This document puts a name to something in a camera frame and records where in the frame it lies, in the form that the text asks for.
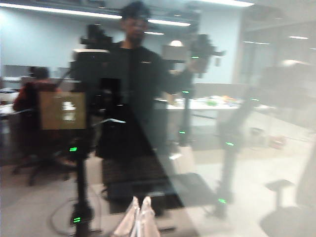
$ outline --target black stand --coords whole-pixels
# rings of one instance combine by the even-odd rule
[[[84,160],[88,158],[89,149],[84,138],[78,138],[69,151],[77,161],[77,193],[78,202],[74,205],[71,224],[76,225],[75,237],[91,237],[101,233],[101,230],[92,231],[90,223],[93,219],[93,210],[87,200],[86,169]]]

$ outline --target person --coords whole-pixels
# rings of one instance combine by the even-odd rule
[[[31,87],[39,87],[39,86],[47,86],[50,85],[51,87],[53,84],[50,82],[49,79],[49,71],[46,67],[37,67],[34,69],[34,76],[35,81],[27,83],[24,87],[20,89],[20,93],[18,97],[15,99],[13,104],[13,109],[15,111],[25,110],[29,109],[34,105],[31,105],[32,101],[30,101],[30,98],[28,98],[28,90],[30,90]],[[56,92],[61,91],[59,88],[54,88]]]
[[[155,166],[154,163],[159,165],[152,159],[153,149],[145,135],[153,127],[154,98],[162,91],[173,94],[188,89],[193,73],[202,73],[207,60],[190,62],[182,73],[172,75],[158,54],[142,46],[149,27],[149,8],[143,2],[135,1],[122,9],[121,16],[125,39],[111,48],[106,77],[120,80],[124,106],[118,106],[112,116],[126,123],[109,122],[103,125],[96,155],[104,158],[108,167],[114,167],[112,161],[120,163],[120,171],[116,174],[126,175],[131,180],[135,178],[132,166],[141,170],[140,166],[148,164],[148,160],[152,161],[149,162],[151,167]],[[107,182],[111,180],[111,172],[115,172],[113,168],[109,172],[104,171]],[[146,171],[140,173],[138,178],[146,176]]]

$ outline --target light fixture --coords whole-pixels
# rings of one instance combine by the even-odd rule
[[[57,9],[57,8],[39,7],[39,6],[17,5],[17,4],[10,4],[10,3],[0,3],[0,6],[18,8],[18,9],[26,9],[26,10],[35,10],[35,11],[64,13],[64,14],[70,14],[70,15],[110,18],[110,19],[121,19],[122,18],[121,16],[118,16],[118,15],[109,15],[109,14],[85,12],[85,11],[73,11],[73,10],[65,10],[65,9]]]
[[[244,43],[255,43],[255,44],[270,44],[270,43],[253,42],[253,41],[244,41]]]
[[[160,32],[151,32],[151,31],[146,31],[144,32],[145,34],[148,34],[148,35],[155,35],[155,36],[163,36],[164,33],[160,33]]]
[[[169,25],[169,26],[190,26],[190,23],[184,23],[184,22],[176,22],[176,21],[163,21],[163,20],[155,20],[155,19],[149,19],[148,22],[154,23],[154,24],[162,24],[162,25]]]
[[[299,40],[308,40],[308,37],[304,37],[304,36],[289,36],[289,38],[299,39]]]
[[[269,43],[255,42],[255,44],[269,44]]]
[[[173,40],[169,45],[174,47],[183,47],[182,42],[179,40]]]
[[[240,6],[240,7],[247,7],[247,6],[254,5],[254,3],[251,3],[251,2],[236,1],[236,0],[199,0],[199,1],[218,3],[218,4],[224,4],[224,5],[230,5],[230,6]]]

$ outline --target desk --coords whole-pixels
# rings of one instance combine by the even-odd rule
[[[13,113],[13,104],[8,104],[8,105],[1,105],[0,106],[0,115],[1,116],[6,116],[9,115],[11,113]]]

